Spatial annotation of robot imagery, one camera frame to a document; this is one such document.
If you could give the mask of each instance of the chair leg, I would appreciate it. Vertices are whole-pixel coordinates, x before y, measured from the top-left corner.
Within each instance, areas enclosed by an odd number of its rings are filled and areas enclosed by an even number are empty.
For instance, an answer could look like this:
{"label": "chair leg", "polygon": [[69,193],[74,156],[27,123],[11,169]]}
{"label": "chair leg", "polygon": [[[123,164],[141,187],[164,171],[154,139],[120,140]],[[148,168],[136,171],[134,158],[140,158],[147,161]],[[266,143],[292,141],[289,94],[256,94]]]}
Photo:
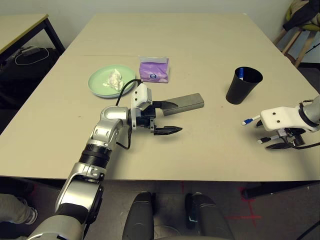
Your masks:
{"label": "chair leg", "polygon": [[280,34],[276,37],[276,39],[273,41],[274,45],[277,45],[278,42],[280,42],[280,40],[286,35],[287,31],[285,29],[282,29],[282,31],[280,32]]}
{"label": "chair leg", "polygon": [[312,42],[315,39],[317,32],[316,31],[310,31],[308,38],[306,39],[303,48],[301,49],[299,56],[297,57],[297,59],[295,60],[295,64],[294,66],[297,68],[299,67],[302,59],[304,58],[306,51],[310,48],[310,45],[312,44]]}
{"label": "chair leg", "polygon": [[291,47],[293,46],[293,44],[295,43],[295,41],[298,39],[298,37],[300,36],[300,34],[302,33],[303,29],[299,28],[298,31],[293,35],[293,37],[291,38],[291,40],[289,41],[289,43],[285,46],[285,48],[282,50],[283,55],[286,55],[289,50],[291,49]]}

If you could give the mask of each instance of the green plate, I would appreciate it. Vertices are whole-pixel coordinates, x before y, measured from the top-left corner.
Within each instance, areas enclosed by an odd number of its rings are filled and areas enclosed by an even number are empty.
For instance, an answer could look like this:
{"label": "green plate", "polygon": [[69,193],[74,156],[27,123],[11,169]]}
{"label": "green plate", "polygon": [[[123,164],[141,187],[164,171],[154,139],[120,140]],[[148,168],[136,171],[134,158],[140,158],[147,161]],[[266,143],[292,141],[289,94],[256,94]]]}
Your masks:
{"label": "green plate", "polygon": [[[132,69],[124,65],[115,64],[115,65],[109,65],[109,66],[100,68],[98,71],[96,71],[90,76],[88,81],[89,89],[94,95],[101,98],[106,98],[106,99],[113,99],[119,96],[120,91],[117,91],[109,86],[103,85],[107,82],[107,79],[110,73],[114,69],[117,69],[121,74],[123,86],[130,80],[136,78],[136,73]],[[133,82],[129,86],[127,86],[123,94],[126,94],[127,92],[129,92],[134,85],[135,83]]]}

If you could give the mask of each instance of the beige table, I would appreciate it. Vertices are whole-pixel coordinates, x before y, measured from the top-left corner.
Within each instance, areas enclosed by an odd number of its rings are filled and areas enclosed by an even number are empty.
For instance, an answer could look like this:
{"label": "beige table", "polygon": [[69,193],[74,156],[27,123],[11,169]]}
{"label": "beige table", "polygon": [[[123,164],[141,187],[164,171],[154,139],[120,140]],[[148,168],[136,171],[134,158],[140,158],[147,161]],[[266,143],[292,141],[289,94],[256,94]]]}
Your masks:
{"label": "beige table", "polygon": [[[118,42],[99,31],[115,17],[118,20],[103,31],[113,32]],[[237,29],[231,28],[230,23],[237,23]],[[142,37],[149,35],[151,26],[156,26],[153,42]],[[0,136],[0,175],[66,178],[98,122],[100,111],[116,102],[94,96],[87,87],[89,76],[111,64],[127,65],[138,74],[139,54],[170,57],[169,83],[147,83],[154,100],[200,93],[204,108],[166,117],[157,112],[158,126],[174,125],[183,130],[169,136],[153,136],[146,129],[133,132],[131,149],[118,147],[113,153],[107,178],[320,179],[319,147],[266,150],[256,142],[268,135],[263,128],[240,125],[263,109],[295,106],[317,96],[289,60],[243,14],[96,16]],[[225,95],[239,66],[259,70],[264,79],[242,104],[232,105]],[[130,106],[130,95],[124,96],[120,105]],[[304,139],[307,143],[319,141],[320,132],[304,134]]]}
{"label": "beige table", "polygon": [[53,29],[48,19],[48,14],[0,16],[0,63],[43,29],[58,52],[62,54],[65,48]]}

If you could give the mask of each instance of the black cup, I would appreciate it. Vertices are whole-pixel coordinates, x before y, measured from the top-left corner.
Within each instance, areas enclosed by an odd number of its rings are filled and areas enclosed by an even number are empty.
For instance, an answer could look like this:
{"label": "black cup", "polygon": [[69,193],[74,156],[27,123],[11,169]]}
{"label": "black cup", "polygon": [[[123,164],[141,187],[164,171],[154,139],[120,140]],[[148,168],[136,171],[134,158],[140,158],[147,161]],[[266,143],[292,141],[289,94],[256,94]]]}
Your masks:
{"label": "black cup", "polygon": [[263,79],[262,74],[248,66],[238,67],[225,99],[231,104],[240,104]]}

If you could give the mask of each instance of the white tissue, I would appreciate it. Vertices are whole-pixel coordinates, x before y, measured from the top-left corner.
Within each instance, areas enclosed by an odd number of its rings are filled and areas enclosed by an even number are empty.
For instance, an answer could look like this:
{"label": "white tissue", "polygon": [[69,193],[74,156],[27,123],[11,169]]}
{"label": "white tissue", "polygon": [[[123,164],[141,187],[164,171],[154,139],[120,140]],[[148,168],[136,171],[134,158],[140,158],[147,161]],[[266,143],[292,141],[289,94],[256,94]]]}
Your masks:
{"label": "white tissue", "polygon": [[122,76],[120,72],[117,69],[114,69],[110,73],[106,82],[103,83],[102,85],[105,87],[110,87],[112,89],[115,89],[116,91],[120,91],[124,85],[124,82],[122,81]]}

